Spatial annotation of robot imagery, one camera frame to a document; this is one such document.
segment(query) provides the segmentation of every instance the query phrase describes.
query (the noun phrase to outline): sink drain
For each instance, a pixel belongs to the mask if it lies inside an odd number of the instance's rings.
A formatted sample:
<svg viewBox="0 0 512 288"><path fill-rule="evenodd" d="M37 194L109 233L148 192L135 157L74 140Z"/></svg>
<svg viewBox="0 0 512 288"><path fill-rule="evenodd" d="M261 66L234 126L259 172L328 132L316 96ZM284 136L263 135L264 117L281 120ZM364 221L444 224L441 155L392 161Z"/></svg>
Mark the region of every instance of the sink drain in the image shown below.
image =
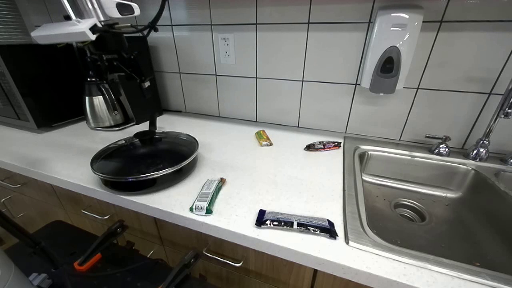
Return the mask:
<svg viewBox="0 0 512 288"><path fill-rule="evenodd" d="M393 210L403 219L423 223L427 219L427 213L423 206L407 199L395 199L392 203Z"/></svg>

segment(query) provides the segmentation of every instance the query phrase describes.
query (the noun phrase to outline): stainless steel sink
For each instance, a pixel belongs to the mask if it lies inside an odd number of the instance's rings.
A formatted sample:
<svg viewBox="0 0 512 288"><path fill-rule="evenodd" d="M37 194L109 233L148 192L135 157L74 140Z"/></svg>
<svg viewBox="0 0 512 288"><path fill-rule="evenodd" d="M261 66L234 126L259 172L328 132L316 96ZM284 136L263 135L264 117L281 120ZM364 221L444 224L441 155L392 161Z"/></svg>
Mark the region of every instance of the stainless steel sink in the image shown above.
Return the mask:
<svg viewBox="0 0 512 288"><path fill-rule="evenodd" d="M512 169L454 151L345 137L351 246L491 286L512 285Z"/></svg>

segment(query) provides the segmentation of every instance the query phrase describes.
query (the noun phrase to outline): wall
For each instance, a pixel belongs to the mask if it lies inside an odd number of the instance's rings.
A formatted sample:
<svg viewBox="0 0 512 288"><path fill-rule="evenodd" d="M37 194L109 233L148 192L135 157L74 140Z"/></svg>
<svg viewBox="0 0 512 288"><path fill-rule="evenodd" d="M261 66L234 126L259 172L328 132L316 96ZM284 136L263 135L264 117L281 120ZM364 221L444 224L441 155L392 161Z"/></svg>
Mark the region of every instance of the wall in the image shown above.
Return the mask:
<svg viewBox="0 0 512 288"><path fill-rule="evenodd" d="M139 25L160 3L134 2ZM512 0L169 3L149 42L170 110L424 143L447 134L468 147L512 78ZM425 9L406 88L371 94L358 85L368 32L378 7L397 3ZM219 33L234 34L234 65L219 61ZM512 151L511 134L501 120L492 150Z"/></svg>

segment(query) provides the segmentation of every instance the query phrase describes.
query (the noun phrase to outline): countertop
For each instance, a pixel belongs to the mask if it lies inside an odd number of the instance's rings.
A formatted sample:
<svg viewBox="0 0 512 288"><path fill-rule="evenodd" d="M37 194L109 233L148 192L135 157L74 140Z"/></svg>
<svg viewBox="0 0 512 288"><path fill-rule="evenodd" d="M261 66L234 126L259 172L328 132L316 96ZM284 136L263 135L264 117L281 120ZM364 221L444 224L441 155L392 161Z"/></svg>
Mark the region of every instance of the countertop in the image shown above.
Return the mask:
<svg viewBox="0 0 512 288"><path fill-rule="evenodd" d="M92 156L146 128L93 131L79 122L34 133L0 126L0 167L373 287L485 287L345 243L343 150L303 150L313 141L341 141L343 133L166 113L158 118L158 130L188 133L199 141L195 170L150 194L119 194L104 187L91 172ZM258 145L254 133L259 129L267 131L274 146ZM204 181L217 177L227 183L214 214L189 212ZM254 225L259 209L328 218L340 237L259 229Z"/></svg>

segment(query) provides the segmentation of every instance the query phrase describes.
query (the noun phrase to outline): microwave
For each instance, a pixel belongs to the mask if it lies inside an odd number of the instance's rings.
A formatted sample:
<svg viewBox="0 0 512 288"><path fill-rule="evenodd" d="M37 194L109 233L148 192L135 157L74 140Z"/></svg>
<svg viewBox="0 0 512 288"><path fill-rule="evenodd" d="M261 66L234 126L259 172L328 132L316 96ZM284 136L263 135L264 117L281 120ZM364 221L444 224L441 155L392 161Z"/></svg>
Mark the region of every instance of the microwave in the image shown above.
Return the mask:
<svg viewBox="0 0 512 288"><path fill-rule="evenodd" d="M83 117L83 77L71 44L0 45L0 123L40 129Z"/></svg>

